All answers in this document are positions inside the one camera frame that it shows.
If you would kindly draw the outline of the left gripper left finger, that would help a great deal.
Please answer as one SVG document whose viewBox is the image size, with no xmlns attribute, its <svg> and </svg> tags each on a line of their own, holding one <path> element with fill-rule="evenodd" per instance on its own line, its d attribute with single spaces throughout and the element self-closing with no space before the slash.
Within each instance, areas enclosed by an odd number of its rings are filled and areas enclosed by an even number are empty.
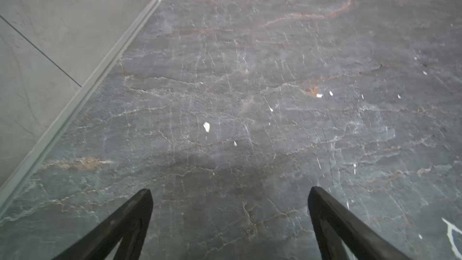
<svg viewBox="0 0 462 260">
<path fill-rule="evenodd" d="M 137 260 L 141 255 L 153 207 L 150 190 L 140 190 L 55 259 L 104 260 L 117 248 L 115 260 Z"/>
</svg>

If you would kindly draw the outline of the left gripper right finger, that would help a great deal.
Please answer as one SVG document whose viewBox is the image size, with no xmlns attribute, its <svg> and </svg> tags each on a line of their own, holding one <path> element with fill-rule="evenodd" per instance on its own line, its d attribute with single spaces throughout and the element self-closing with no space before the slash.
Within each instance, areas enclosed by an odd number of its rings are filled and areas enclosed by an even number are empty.
<svg viewBox="0 0 462 260">
<path fill-rule="evenodd" d="M 311 188 L 308 208 L 322 259 L 347 260 L 346 248 L 359 260 L 409 259 L 325 189 Z"/>
</svg>

